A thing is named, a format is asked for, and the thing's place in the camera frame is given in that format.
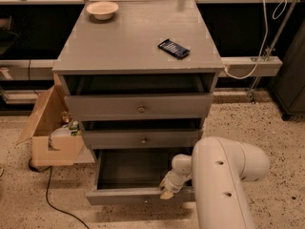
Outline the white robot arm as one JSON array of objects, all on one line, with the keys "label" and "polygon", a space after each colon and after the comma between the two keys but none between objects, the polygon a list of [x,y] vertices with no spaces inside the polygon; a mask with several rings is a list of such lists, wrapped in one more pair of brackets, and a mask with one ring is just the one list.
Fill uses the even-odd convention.
[{"label": "white robot arm", "polygon": [[269,174],[270,160],[257,146],[219,136],[197,141],[193,153],[177,155],[160,183],[162,199],[193,184],[199,229],[255,229],[243,182]]}]

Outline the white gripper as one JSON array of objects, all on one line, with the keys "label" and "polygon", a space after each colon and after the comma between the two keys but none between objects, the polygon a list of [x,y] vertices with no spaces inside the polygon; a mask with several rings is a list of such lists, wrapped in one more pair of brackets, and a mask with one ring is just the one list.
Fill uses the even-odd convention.
[{"label": "white gripper", "polygon": [[165,175],[159,184],[160,188],[165,188],[161,199],[171,199],[173,193],[178,193],[184,183],[192,178],[192,157],[187,155],[176,155],[172,160],[172,169]]}]

